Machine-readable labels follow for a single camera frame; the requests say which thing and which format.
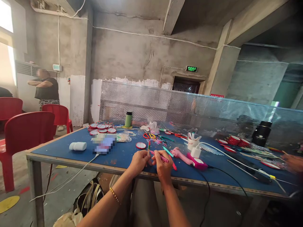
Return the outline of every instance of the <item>green exit sign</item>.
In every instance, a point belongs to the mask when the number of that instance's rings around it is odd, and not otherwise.
[[[196,73],[197,70],[198,70],[197,67],[193,67],[193,66],[187,66],[187,67],[186,67],[186,71],[190,71],[190,72]]]

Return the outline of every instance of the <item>black thermos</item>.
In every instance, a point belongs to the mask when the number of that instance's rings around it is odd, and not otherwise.
[[[252,134],[252,143],[264,147],[271,131],[271,122],[261,121]]]

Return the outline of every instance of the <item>table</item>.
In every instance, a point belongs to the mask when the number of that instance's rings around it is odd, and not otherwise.
[[[87,165],[85,169],[121,175],[125,169],[128,168],[133,154],[138,150],[135,144],[137,142],[148,144],[146,139],[142,136],[142,130],[133,130],[133,132],[137,133],[137,136],[131,137],[131,142],[116,143],[107,155],[99,155],[92,163]],[[166,135],[164,132],[160,132],[160,134],[175,140],[174,143],[167,140],[168,150],[172,150],[174,147],[178,146],[183,154],[186,154],[189,151],[187,146],[184,144],[185,141],[181,138],[177,138],[174,135]],[[96,144],[93,144],[91,139],[92,136],[89,135],[87,128],[82,128],[28,150],[26,152],[26,157],[28,161],[32,198],[43,194],[41,162],[83,168],[87,162],[92,160],[95,156],[93,154],[93,149],[96,147]],[[200,141],[209,143],[218,149],[223,149],[223,147],[213,138],[202,137]],[[85,151],[71,151],[69,150],[69,145],[72,142],[87,142],[87,148]],[[163,150],[162,146],[163,145],[157,145],[152,142],[151,150]],[[227,162],[226,156],[214,155],[204,151],[201,153],[200,158],[207,164],[220,168],[232,175],[244,187],[247,194],[253,198],[249,210],[247,211],[247,215],[244,217],[244,222],[249,223],[249,226],[253,226],[253,224],[261,218],[270,199],[287,198],[275,182],[270,185],[266,185],[256,181],[234,165]],[[257,165],[260,165],[258,160],[249,157],[245,158]],[[181,159],[174,158],[174,163],[178,171],[172,170],[171,172],[173,182],[194,187],[205,187],[207,185],[204,178],[191,166],[185,164]],[[262,168],[265,172],[276,176],[280,180],[291,183],[295,183],[296,181],[295,176],[287,171],[275,170],[267,166],[262,166]],[[221,171],[208,169],[204,171],[203,174],[209,181],[212,190],[231,194],[244,194],[237,183]],[[137,177],[159,181],[156,166],[148,166],[144,168],[143,172],[141,172]],[[296,191],[296,187],[293,185],[283,182],[281,182],[281,185],[288,194]],[[33,226],[44,227],[43,198],[41,197],[33,201],[32,206],[34,212]],[[254,213],[254,217],[253,220],[250,220],[252,213]]]

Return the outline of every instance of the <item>red floor marking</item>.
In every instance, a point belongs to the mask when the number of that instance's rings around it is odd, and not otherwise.
[[[20,194],[23,194],[24,192],[27,192],[27,191],[29,191],[29,186],[26,187],[26,188],[24,188],[24,189],[22,189],[22,190],[19,192],[19,195],[20,195]]]
[[[56,178],[56,176],[58,176],[58,173],[56,173],[51,180],[54,180]]]

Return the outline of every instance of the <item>black shirt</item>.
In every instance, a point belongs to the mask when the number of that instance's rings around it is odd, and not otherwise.
[[[0,98],[2,97],[13,97],[12,93],[6,88],[0,87]]]
[[[33,79],[33,81],[49,81],[53,84],[51,87],[47,88],[36,88],[35,98],[59,100],[58,82],[55,78]]]

